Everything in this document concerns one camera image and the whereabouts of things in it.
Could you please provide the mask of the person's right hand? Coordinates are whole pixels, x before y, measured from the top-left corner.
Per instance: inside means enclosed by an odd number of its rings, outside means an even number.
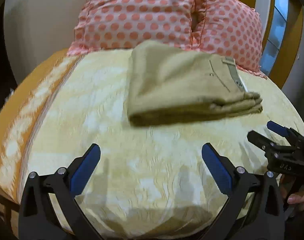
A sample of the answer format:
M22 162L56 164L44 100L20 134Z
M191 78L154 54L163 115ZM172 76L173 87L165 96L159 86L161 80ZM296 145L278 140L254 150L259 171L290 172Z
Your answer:
M279 189L281 192L281 196L283 199L287 199L287 203L289 205L295 205L297 211L304 210L304 190L300 190L296 193L292 193L290 197L287 198L288 189L292 183L294 182L294 178L287 175L282 175L279 182Z

